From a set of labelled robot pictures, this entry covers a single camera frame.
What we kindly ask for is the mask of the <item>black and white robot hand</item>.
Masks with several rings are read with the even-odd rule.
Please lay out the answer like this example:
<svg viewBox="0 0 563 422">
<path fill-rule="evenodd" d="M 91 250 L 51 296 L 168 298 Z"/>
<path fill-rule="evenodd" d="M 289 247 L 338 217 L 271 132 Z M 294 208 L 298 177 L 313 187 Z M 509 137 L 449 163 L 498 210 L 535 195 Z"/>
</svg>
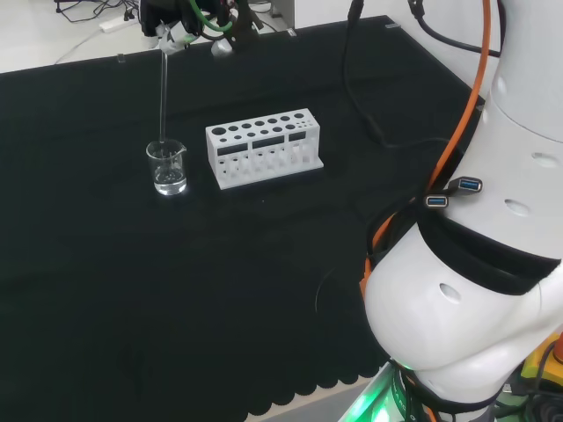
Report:
<svg viewBox="0 0 563 422">
<path fill-rule="evenodd" d="M 257 41 L 264 27 L 246 1 L 141 1 L 139 19 L 144 36 L 166 55 L 204 39 L 213 56 L 226 57 Z"/>
</svg>

